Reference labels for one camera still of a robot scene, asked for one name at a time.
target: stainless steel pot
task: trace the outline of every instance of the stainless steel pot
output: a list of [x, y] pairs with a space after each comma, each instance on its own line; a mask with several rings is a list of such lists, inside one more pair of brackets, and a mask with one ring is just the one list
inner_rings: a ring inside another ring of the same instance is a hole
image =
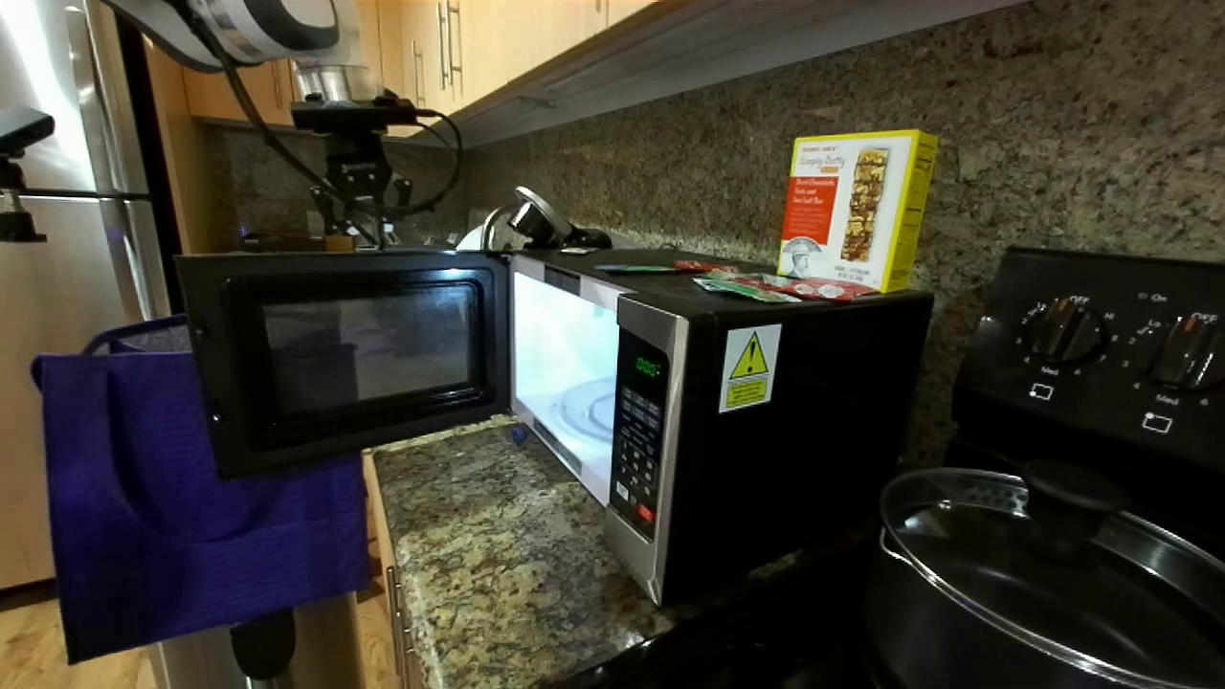
[[1085, 473], [907, 470], [881, 518], [864, 620], [907, 689], [1225, 685], [1225, 563]]

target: cereal box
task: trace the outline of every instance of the cereal box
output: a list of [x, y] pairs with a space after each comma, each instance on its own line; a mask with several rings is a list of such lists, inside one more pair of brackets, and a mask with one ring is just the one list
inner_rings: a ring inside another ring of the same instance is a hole
[[798, 137], [776, 271], [873, 292], [916, 288], [933, 158], [937, 137], [923, 128]]

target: stove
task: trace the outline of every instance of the stove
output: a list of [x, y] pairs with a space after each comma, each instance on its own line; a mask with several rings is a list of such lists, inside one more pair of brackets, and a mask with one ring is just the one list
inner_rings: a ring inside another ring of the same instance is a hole
[[948, 464], [1090, 466], [1225, 549], [1225, 262], [1007, 248], [953, 389]]
[[[1225, 262], [1007, 248], [953, 385], [948, 466], [1106, 473], [1225, 555]], [[900, 689], [864, 644], [877, 523], [847, 549], [556, 685]]]

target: yellow warning sticker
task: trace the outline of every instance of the yellow warning sticker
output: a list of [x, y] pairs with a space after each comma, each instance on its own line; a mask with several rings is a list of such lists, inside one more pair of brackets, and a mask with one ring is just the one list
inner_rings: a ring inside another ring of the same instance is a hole
[[726, 330], [721, 414], [775, 396], [782, 326]]

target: stainless steel refrigerator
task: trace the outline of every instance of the stainless steel refrigerator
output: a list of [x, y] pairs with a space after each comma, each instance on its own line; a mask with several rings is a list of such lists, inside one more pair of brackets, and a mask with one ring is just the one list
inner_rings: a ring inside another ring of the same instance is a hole
[[3, 0], [0, 105], [45, 109], [54, 133], [15, 158], [15, 199], [45, 242], [0, 242], [0, 590], [54, 579], [32, 358], [174, 313], [174, 210], [134, 56], [95, 0]]

